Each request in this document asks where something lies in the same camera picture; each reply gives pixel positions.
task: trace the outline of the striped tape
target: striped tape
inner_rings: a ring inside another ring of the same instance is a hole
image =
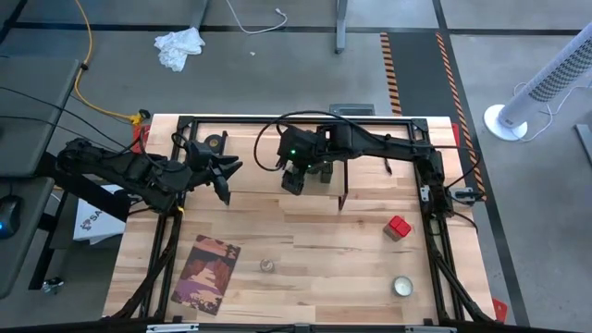
[[[456,89],[456,82],[454,81],[454,75],[452,74],[452,67],[450,66],[450,61],[448,59],[448,53],[446,52],[446,46],[444,44],[444,39],[439,32],[436,32],[436,39],[438,40],[438,46],[440,48],[440,53],[442,54],[442,60],[444,62],[444,69],[446,70],[446,76],[448,77],[448,83],[450,84],[450,89],[452,90],[452,99],[454,100],[454,107],[456,108],[456,113],[461,121],[461,130],[462,135],[464,137],[464,141],[467,147],[473,149],[473,142],[471,141],[471,134],[469,133],[469,128],[466,125],[466,119],[464,118],[463,106],[461,104],[461,98],[459,97],[459,92]],[[477,156],[475,152],[469,151],[469,159],[471,163],[475,164],[477,162]],[[477,182],[477,188],[485,193],[485,186],[483,185],[483,179],[481,178],[481,170],[478,167],[475,168],[475,180]]]
[[[399,117],[402,114],[401,100],[399,99],[399,87],[397,86],[397,77],[395,76],[395,67],[392,63],[392,54],[390,53],[389,36],[386,32],[380,33],[380,46],[382,47],[382,57],[385,60],[385,70],[387,71],[388,97],[390,98],[390,109],[393,116]]]

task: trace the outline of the computer mouse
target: computer mouse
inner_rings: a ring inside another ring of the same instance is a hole
[[[7,195],[0,199],[0,240],[12,237],[20,227],[22,198]]]

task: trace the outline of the concrete floor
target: concrete floor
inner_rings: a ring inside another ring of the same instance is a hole
[[[91,22],[123,24],[187,24],[193,5],[191,0],[81,2]],[[438,26],[429,0],[350,2],[350,27]],[[9,3],[0,3],[0,19],[9,15]],[[233,3],[247,25],[275,24],[273,9],[279,6],[289,15],[290,25],[334,26],[334,0]],[[592,16],[592,4],[586,0],[442,0],[442,5],[448,26],[455,29],[581,29]],[[71,0],[54,0],[51,5],[30,0],[21,20],[81,23]],[[205,24],[234,25],[224,1],[212,1]],[[158,64],[153,42],[162,34],[96,32],[92,67],[81,85],[85,96],[126,114],[140,108],[153,113],[279,114],[327,109],[332,103],[372,103],[377,114],[390,114],[377,34],[349,33],[346,51],[334,55],[332,33],[246,36],[207,32],[203,34],[203,54],[190,57],[180,73]],[[587,240],[592,237],[592,227],[585,221],[592,213],[592,167],[573,125],[591,111],[592,92],[575,92],[550,129],[530,143],[501,142],[485,130],[482,121],[489,105],[507,102],[514,85],[529,80],[570,39],[459,35],[452,37],[452,45],[530,323],[588,331],[592,327],[592,291],[586,285],[592,278],[592,261],[587,256]],[[12,30],[0,45],[0,55],[83,58],[87,45],[85,31]],[[127,125],[89,111],[74,99],[68,101],[67,109],[120,142],[131,139]],[[545,115],[538,115],[531,123],[532,131],[545,121]],[[60,125],[108,144],[67,115]],[[71,138],[59,131],[50,151],[58,151]],[[507,302],[484,212],[483,206],[475,207],[489,284],[492,295]],[[42,241],[43,235],[38,235],[35,244]],[[31,247],[31,258],[21,271],[24,279],[31,273],[36,253],[35,246]],[[62,264],[62,276],[68,280],[64,290],[55,296],[42,295],[24,291],[26,284],[18,284],[10,298],[0,301],[0,327],[98,318],[116,255],[117,249],[69,252]]]

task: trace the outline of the yellow cable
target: yellow cable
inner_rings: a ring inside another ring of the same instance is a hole
[[[89,23],[88,18],[86,17],[86,13],[84,13],[84,9],[82,8],[82,5],[80,4],[79,0],[74,0],[76,2],[76,5],[78,6],[80,13],[82,14],[82,18],[84,19],[84,23],[86,24],[86,31],[89,33],[89,51],[86,54],[86,57],[84,58],[84,66],[88,66],[88,62],[91,59],[91,54],[93,53],[93,32],[91,31],[91,24]],[[140,125],[143,121],[142,116],[140,115],[140,113],[138,113],[135,116],[128,116],[128,115],[122,115],[113,111],[107,111],[99,106],[93,105],[91,102],[87,101],[86,98],[84,98],[84,96],[82,96],[82,94],[80,93],[80,78],[82,77],[82,72],[84,71],[84,69],[80,69],[78,71],[78,75],[76,76],[76,80],[74,81],[74,92],[76,92],[76,94],[78,95],[78,97],[82,100],[83,103],[85,103],[88,107],[99,111],[103,114],[109,115],[111,117],[120,117],[126,120],[129,120],[133,125]]]

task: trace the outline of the crumpled tissue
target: crumpled tissue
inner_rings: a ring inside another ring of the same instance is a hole
[[[166,36],[156,37],[154,41],[154,46],[160,50],[160,63],[173,71],[182,71],[187,55],[200,55],[202,46],[205,45],[200,32],[195,28],[170,32]]]

